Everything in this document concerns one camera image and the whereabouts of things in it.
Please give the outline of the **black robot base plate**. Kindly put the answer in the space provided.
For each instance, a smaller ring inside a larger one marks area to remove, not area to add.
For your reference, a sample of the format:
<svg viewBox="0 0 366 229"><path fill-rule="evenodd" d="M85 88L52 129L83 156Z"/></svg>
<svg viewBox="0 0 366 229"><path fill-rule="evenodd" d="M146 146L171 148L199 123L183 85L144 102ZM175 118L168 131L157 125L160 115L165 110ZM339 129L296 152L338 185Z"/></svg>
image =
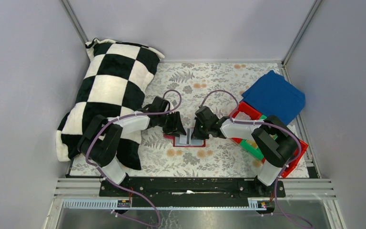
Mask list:
<svg viewBox="0 0 366 229"><path fill-rule="evenodd" d="M272 201L286 196L281 181L264 185L258 179L127 177L120 187L101 181L100 197L127 198L133 207L247 207L249 198Z"/></svg>

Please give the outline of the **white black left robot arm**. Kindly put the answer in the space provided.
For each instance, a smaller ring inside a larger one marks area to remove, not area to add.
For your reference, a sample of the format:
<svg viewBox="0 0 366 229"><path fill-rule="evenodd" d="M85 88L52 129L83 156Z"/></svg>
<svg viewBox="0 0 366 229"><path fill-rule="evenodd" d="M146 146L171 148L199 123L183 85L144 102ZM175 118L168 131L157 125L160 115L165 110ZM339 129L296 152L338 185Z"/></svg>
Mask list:
<svg viewBox="0 0 366 229"><path fill-rule="evenodd" d="M151 104L133 114L112 120L103 115L95 116L79 140L77 150L106 180L119 185L127 176L116 157L121 138L155 126L161 127L165 135L186 134L179 112L171 109L167 100L157 96Z"/></svg>

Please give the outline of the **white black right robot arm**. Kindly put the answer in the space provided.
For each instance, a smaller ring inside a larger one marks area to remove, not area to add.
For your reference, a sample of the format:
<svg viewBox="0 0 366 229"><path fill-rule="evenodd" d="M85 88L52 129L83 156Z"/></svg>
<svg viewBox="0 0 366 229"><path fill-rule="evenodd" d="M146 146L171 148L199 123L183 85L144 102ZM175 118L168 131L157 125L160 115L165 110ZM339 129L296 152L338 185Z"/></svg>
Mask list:
<svg viewBox="0 0 366 229"><path fill-rule="evenodd" d="M301 153L300 140L275 115L264 120L239 120L217 117L207 106L195 112L193 136L205 140L214 138L241 138L254 140L265 158L257 179L265 186L272 185L286 166Z"/></svg>

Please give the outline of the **red leather card holder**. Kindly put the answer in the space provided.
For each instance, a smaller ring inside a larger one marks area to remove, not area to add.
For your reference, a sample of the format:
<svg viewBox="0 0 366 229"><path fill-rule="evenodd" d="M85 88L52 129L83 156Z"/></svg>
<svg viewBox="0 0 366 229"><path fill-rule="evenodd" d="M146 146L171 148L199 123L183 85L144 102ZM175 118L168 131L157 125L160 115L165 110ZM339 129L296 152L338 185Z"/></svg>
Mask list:
<svg viewBox="0 0 366 229"><path fill-rule="evenodd" d="M197 139L193 136L194 128L186 128L187 135L171 136L164 135L164 138L172 141L173 147L205 147L206 141Z"/></svg>

